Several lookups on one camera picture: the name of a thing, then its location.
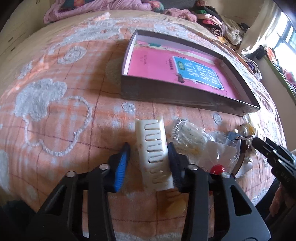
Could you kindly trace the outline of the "pink fuzzy garment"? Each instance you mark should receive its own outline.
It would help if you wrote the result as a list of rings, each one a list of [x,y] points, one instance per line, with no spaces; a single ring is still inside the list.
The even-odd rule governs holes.
[[[170,8],[170,9],[165,9],[163,11],[163,14],[168,15],[168,16],[173,16],[176,18],[188,20],[190,22],[195,23],[197,21],[196,15],[191,13],[188,9],[177,9],[177,8]]]

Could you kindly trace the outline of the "cream window curtain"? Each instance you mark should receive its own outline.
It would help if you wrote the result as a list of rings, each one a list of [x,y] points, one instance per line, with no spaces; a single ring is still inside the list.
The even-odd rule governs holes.
[[[240,55],[255,52],[260,45],[274,47],[286,29],[288,18],[274,1],[264,1],[252,26],[244,34],[238,49]]]

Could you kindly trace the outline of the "red earrings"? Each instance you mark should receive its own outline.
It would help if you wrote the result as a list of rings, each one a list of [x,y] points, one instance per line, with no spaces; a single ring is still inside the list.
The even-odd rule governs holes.
[[[226,143],[208,141],[205,144],[199,160],[199,166],[210,172],[216,165],[222,165],[224,169],[231,173],[237,164],[240,155],[240,141],[227,140]]]

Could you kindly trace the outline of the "pink crumpled quilt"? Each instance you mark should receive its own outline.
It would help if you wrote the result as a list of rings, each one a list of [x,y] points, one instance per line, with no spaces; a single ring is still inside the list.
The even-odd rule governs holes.
[[[45,24],[94,11],[137,10],[161,13],[164,5],[160,1],[142,0],[97,0],[97,1],[55,1],[45,13]]]

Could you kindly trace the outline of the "pile of clothes on bed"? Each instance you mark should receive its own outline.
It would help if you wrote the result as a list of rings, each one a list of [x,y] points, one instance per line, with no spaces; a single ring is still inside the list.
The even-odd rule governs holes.
[[[192,13],[196,16],[197,23],[205,27],[225,44],[240,45],[244,34],[250,28],[245,23],[239,24],[234,20],[219,15],[215,8],[206,1],[195,1]]]

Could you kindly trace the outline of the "shallow cardboard box tray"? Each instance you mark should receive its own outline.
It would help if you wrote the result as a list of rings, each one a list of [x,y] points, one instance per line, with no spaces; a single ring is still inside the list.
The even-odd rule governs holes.
[[[223,67],[224,70],[239,91],[242,99],[236,100],[175,83],[128,76],[127,71],[132,56],[132,49],[137,40],[181,48],[186,51],[195,50],[221,59],[225,65]],[[254,113],[260,109],[260,105],[245,78],[239,73],[238,68],[225,56],[184,39],[144,30],[136,30],[128,43],[121,69],[120,90],[121,96],[124,99],[176,104],[229,113],[237,116]]]

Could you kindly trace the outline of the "clothes on window sill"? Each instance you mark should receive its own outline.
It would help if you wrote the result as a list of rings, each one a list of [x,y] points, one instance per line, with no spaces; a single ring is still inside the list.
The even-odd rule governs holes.
[[[266,50],[269,60],[295,95],[295,52],[283,43],[275,49],[267,47]]]

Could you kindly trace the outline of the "blue jewelry box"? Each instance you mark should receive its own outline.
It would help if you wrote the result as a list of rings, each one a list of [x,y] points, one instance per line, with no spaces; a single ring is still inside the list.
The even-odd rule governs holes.
[[[236,133],[236,132],[228,132],[227,134],[227,139],[230,140],[230,141],[235,141],[237,140],[238,138],[240,137],[240,134],[239,133]]]

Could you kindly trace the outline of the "white plastic hair claw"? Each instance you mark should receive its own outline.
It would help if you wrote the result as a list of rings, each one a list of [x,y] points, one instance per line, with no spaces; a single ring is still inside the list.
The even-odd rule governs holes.
[[[145,192],[172,189],[166,132],[163,117],[154,120],[135,120],[137,150]]]

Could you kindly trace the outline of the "pearl bow earrings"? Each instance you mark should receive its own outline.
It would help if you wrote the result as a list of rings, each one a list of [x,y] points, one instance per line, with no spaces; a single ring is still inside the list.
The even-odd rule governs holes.
[[[251,138],[254,136],[254,132],[253,132],[251,126],[247,123],[240,125],[238,127],[238,134],[244,138]]]

